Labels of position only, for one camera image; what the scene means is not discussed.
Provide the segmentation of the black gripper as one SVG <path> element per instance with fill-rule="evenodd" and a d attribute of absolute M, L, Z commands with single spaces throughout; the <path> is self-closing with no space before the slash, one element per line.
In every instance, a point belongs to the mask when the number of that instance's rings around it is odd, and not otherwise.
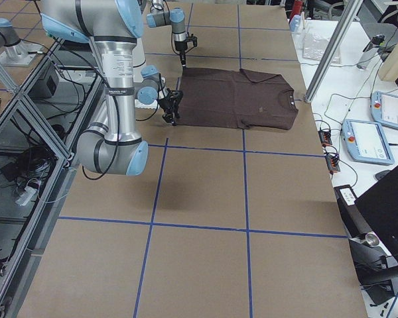
<path fill-rule="evenodd" d="M 183 92 L 181 90 L 169 90 L 165 97 L 158 100 L 159 106 L 164 111 L 162 118 L 166 123 L 177 126 L 178 120 L 180 118 L 178 107 L 182 98 Z"/>
<path fill-rule="evenodd" d="M 173 50 L 180 56 L 180 63 L 183 68 L 186 67 L 186 53 L 188 52 L 188 44 L 192 43 L 193 47 L 197 47 L 197 37 L 194 34 L 184 33 L 173 33 Z"/>

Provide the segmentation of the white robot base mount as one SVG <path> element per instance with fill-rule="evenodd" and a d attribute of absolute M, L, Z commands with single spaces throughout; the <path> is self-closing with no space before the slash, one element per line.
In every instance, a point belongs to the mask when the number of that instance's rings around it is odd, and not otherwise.
<path fill-rule="evenodd" d="M 153 105 L 161 90 L 160 73 L 149 66 L 140 38 L 117 37 L 102 53 L 103 71 L 109 84 L 109 100 L 124 116 L 133 116 L 137 103 Z"/>

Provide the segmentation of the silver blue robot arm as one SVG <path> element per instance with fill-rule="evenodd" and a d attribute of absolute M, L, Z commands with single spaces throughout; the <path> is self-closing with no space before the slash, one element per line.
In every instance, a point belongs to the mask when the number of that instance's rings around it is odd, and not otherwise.
<path fill-rule="evenodd" d="M 137 176 L 145 168 L 149 145 L 136 127 L 135 104 L 157 103 L 166 122 L 179 118 L 183 93 L 166 87 L 154 66 L 140 68 L 143 54 L 142 5 L 138 1 L 43 1 L 41 19 L 51 36 L 89 44 L 104 82 L 104 101 L 77 142 L 83 167 L 91 172 Z"/>
<path fill-rule="evenodd" d="M 186 29 L 184 10 L 179 7 L 169 9 L 166 1 L 151 1 L 146 20 L 150 28 L 171 26 L 170 45 L 185 69 L 186 55 L 197 47 L 198 39 Z"/>

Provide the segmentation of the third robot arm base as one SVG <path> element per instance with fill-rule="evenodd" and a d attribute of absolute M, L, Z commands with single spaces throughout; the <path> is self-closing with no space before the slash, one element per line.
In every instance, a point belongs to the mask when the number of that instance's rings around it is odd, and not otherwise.
<path fill-rule="evenodd" d="M 0 49 L 4 52 L 0 54 L 0 63 L 4 66 L 29 66 L 38 52 L 41 51 L 40 44 L 25 44 L 11 22 L 5 18 L 0 18 Z"/>

